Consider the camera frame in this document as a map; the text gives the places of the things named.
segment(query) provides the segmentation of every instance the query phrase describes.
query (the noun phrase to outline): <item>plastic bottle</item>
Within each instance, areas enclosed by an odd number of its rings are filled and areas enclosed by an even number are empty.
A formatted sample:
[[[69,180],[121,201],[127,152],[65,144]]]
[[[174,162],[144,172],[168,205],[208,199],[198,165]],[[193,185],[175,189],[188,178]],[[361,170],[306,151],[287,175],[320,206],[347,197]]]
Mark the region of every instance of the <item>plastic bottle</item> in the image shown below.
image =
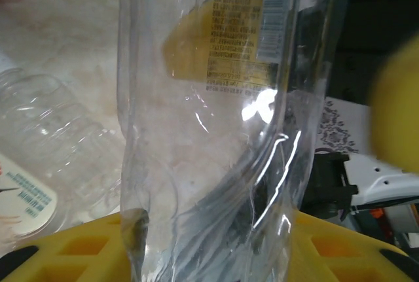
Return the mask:
[[[123,144],[58,79],[3,71],[0,117],[0,205],[14,202],[0,207],[3,245],[118,206]]]

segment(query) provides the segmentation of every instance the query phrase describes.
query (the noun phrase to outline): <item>barcode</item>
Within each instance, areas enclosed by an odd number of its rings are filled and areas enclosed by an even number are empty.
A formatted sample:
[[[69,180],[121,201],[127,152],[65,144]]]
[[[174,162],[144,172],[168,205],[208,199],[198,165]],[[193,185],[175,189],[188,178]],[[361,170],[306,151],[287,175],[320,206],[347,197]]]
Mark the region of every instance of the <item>barcode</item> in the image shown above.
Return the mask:
[[[289,0],[264,0],[257,59],[279,63]]]

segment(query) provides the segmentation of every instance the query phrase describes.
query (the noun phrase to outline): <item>white countertop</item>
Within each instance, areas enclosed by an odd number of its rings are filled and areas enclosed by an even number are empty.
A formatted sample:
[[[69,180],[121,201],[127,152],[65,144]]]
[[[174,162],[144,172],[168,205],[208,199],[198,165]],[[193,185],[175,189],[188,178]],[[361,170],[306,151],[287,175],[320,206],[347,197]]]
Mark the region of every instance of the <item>white countertop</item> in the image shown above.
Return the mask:
[[[116,101],[117,30],[118,0],[0,5],[0,50],[30,74],[58,77],[94,118],[122,139]]]

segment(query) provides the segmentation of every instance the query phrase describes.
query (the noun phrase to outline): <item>marble surface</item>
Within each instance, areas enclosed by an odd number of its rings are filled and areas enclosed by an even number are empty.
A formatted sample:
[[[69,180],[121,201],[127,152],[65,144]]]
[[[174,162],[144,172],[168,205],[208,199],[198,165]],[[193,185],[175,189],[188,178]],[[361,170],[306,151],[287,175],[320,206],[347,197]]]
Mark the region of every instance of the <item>marble surface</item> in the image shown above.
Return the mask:
[[[118,0],[0,5],[0,50],[29,74],[58,77],[104,127],[117,120]]]

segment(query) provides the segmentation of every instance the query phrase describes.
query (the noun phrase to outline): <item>yellow label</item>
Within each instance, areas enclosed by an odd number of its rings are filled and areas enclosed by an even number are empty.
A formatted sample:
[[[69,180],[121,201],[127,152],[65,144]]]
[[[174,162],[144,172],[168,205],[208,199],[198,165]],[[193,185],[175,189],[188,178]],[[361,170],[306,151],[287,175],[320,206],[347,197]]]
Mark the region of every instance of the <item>yellow label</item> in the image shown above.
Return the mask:
[[[207,0],[182,17],[163,46],[169,73],[207,91],[252,95],[273,86],[277,64],[256,60],[264,0]]]

